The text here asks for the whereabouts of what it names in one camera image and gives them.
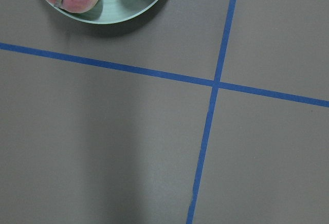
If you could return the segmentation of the green plate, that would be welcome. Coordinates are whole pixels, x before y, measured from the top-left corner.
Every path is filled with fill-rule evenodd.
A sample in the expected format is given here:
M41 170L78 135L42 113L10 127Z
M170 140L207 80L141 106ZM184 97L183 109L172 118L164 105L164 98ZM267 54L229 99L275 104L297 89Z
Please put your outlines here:
M115 24L128 21L146 12L159 0L98 0L96 5L84 13L70 13L54 7L60 13L75 20L91 24Z

